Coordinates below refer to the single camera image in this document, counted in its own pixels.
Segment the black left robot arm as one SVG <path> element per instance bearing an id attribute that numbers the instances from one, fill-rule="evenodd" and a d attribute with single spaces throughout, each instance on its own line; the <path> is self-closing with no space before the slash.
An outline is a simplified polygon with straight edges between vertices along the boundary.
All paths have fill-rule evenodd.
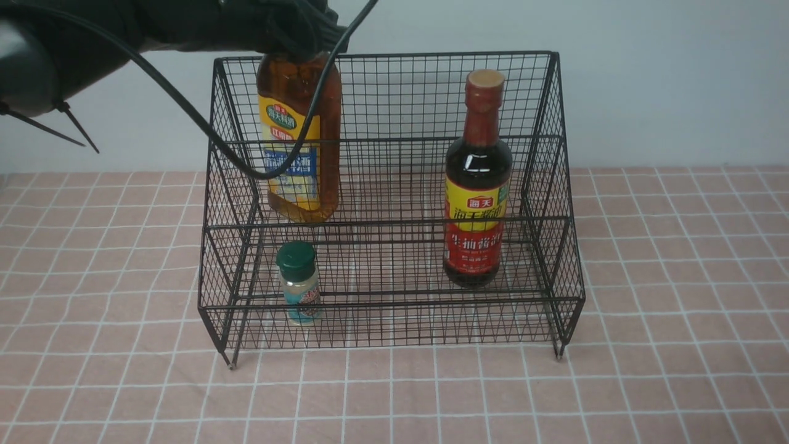
<path id="1" fill-rule="evenodd" d="M 97 25 L 138 53 L 253 51 L 308 60 L 346 31 L 326 1 L 2 2 L 2 103 L 37 117 L 124 67 L 103 37 L 41 8 Z"/>

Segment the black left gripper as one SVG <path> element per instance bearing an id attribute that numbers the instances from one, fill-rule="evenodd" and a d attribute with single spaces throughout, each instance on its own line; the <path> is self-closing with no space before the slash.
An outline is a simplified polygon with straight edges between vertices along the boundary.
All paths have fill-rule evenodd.
<path id="1" fill-rule="evenodd" d="M 306 62 L 331 52 L 348 28 L 327 1 L 222 1 L 215 42 L 222 49 L 282 54 Z"/>

